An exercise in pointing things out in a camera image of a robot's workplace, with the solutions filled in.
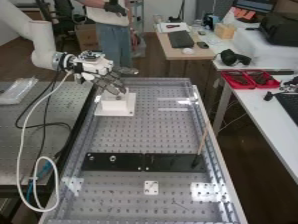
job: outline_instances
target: hand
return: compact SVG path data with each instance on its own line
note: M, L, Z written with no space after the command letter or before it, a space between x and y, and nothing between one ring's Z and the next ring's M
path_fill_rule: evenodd
M137 49L137 37L136 37L136 34L135 34L135 30L132 28L131 28L131 41L132 41L133 51L136 51L136 49Z
M127 9L123 8L120 4L112 5L109 2L107 2L104 5L104 9L107 12L113 12L116 14L127 16Z

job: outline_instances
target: white desk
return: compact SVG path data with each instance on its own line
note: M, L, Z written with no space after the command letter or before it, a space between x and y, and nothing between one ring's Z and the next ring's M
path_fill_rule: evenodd
M211 49L213 50L214 54L220 54L224 50L232 49L236 53L244 54L234 46L232 40L222 40L217 37L214 32L207 31L207 35L201 36L199 35L200 40L208 43ZM268 71L289 71L289 64L286 62L282 62L281 60L274 61L270 66L262 63L258 63L257 59L253 58L250 65L237 64L236 66L226 66L222 63L221 56L217 55L216 59L213 60L213 65L217 69L217 71L222 70L232 70L232 69L261 69Z
M294 75L274 76L274 78L288 81L294 78ZM230 95L234 93L293 179L298 183L298 126L276 97L269 102L264 100L268 91L281 92L278 89L236 90L225 82L213 129L214 133L218 134Z

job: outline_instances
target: red tray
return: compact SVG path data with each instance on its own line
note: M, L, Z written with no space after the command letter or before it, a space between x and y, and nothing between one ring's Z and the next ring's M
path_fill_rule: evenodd
M252 72L254 73L261 73L260 75L262 75L262 77L266 79L266 83L265 84L258 84L254 79L252 78ZM269 89L269 88L278 88L280 87L280 82L272 77L272 75L262 71L262 70L246 70L245 71L246 76L249 77L249 79L256 83L256 87L260 89Z
M222 71L221 75L234 89L254 89L256 88L256 83L248 77L245 72L238 70ZM244 84L240 81L237 81L234 76L241 76L246 80L248 84Z

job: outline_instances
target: monitor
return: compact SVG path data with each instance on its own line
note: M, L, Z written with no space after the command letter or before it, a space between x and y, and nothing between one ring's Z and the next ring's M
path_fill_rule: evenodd
M277 0L236 0L234 6L242 9L249 9L260 13L273 11Z

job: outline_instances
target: black cable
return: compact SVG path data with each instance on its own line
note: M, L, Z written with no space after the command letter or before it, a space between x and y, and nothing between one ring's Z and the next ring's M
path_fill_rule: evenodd
M22 119L22 117L24 116L26 112L28 111L28 109L32 107L32 105L36 103L36 101L42 98L42 96L44 95L44 93L48 91L48 89L51 88L52 86L52 89L51 89L51 92L54 91L55 89L55 85L56 85L56 82L58 82L58 78L59 78L59 75L60 75L60 72L62 70L58 69L56 70L56 75L55 75L55 78L54 80L51 81L50 85L46 87L44 91L39 94L39 96L34 99L34 101L30 103L30 105L26 107L24 111L22 112L22 114L19 115L18 119L16 119L16 122L15 122L15 126L16 128L19 129L23 129L23 127L19 125L19 121ZM64 151L67 145L68 145L68 142L69 142L69 139L71 139L71 132L72 132L72 128L69 126L69 124L64 123L64 122L52 122L52 123L47 123L47 114L48 114L48 106L50 106L50 100L51 100L51 96L48 97L47 99L47 104L46 104L46 110L44 110L44 120L43 120L43 124L38 124L38 125L32 125L32 126L28 126L27 129L30 128L42 128L43 127L43 140L42 140L42 146L40 146L40 150L39 150L39 154L38 154L38 157L36 157L36 161L43 153L43 150L44 150L44 144L46 144L46 137L47 137L47 131L46 131L46 127L47 126L64 126L68 128L69 130L69 136L68 136L68 139L67 139L67 142L65 142L65 145L64 147L62 148L62 150L55 154L54 156L54 159L58 159L59 156L62 155L62 152ZM27 186L27 191L30 190L30 185L31 185L31 179L28 180L28 186Z
M51 92L55 89L55 85L56 85L56 82L58 82L59 75L60 75L60 69L58 68L56 75L55 75L55 78L54 78L54 81L52 81ZM52 97L52 95L48 97L47 103L46 103L46 109L44 109L44 124L43 124L43 140L42 140L40 151L39 151L39 154L38 154L38 157L36 158L40 158L40 155L42 155L43 150L44 150L44 143L46 143L46 137L47 137L46 124L47 124L47 115L48 115L48 107L50 107L51 97Z
M60 46L60 52L64 52L64 46L65 46L65 38L63 37L62 46Z
M179 18L184 21L185 0L183 0Z
M16 119L16 122L15 122L15 127L19 128L19 129L23 129L23 126L19 125L19 122L20 122L20 119L22 117L24 116L26 112L28 111L28 109L32 107L32 105L35 104L35 102L40 99L40 97L44 95L44 93L48 91L48 89L51 88L55 80L58 81L58 77L55 76L54 80L51 81L50 85L47 86L47 88L44 89L44 91L40 93L40 95L34 99L34 101L30 103L30 105L26 107L24 111L22 112L22 114L19 115L18 119ZM46 126L65 126L68 128L68 130L71 131L72 128L71 126L64 123L64 122L54 122L54 123L47 123ZM32 125L32 126L28 126L26 127L27 129L30 128L38 128L38 127L43 127L44 124L38 124L38 125Z

